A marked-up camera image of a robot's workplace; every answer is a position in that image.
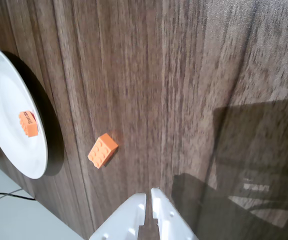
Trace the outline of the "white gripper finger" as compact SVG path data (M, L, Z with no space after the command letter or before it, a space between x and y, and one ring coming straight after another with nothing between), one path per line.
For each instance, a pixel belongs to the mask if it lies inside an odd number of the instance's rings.
M151 190L152 217L157 220L161 240L198 240L168 197L158 188Z
M145 224L147 195L136 193L121 204L90 236L91 240L137 240Z

